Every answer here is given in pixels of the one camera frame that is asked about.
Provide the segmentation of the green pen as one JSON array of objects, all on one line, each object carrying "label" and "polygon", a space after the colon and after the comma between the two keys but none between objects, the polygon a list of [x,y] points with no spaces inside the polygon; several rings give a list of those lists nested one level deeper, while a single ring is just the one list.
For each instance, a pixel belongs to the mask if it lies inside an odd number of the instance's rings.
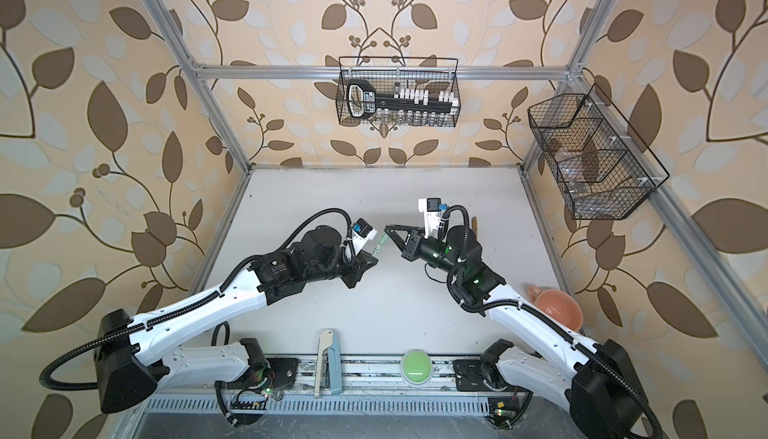
[{"label": "green pen", "polygon": [[374,247],[373,251],[371,252],[371,255],[376,256],[377,253],[381,250],[381,248],[387,243],[388,239],[389,237],[386,234],[382,234],[378,239],[378,242]]}]

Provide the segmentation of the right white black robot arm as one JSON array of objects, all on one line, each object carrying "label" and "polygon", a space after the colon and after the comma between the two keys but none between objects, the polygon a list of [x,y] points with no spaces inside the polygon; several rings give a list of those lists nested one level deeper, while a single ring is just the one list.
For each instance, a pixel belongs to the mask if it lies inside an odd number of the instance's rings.
[{"label": "right white black robot arm", "polygon": [[547,315],[482,259],[482,247],[465,207],[422,200],[424,226],[388,225],[386,235],[404,259],[423,261],[446,274],[450,297],[465,312],[511,330],[530,347],[498,340],[481,359],[486,385],[520,386],[569,413],[588,438],[633,438],[641,419],[650,435],[664,430],[649,405],[626,350],[613,340],[598,343]]}]

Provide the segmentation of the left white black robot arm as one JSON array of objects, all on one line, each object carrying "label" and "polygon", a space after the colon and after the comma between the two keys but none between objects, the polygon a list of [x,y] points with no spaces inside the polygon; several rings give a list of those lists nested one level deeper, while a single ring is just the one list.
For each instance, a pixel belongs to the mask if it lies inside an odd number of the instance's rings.
[{"label": "left white black robot arm", "polygon": [[343,209],[344,231],[301,223],[276,250],[241,260],[218,285],[157,310],[101,320],[96,339],[54,359],[40,373],[53,391],[90,391],[112,414],[136,406],[157,390],[208,382],[237,382],[267,369],[257,340],[186,348],[187,341],[245,313],[301,293],[312,282],[340,279],[354,288],[377,263],[365,251],[377,231]]}]

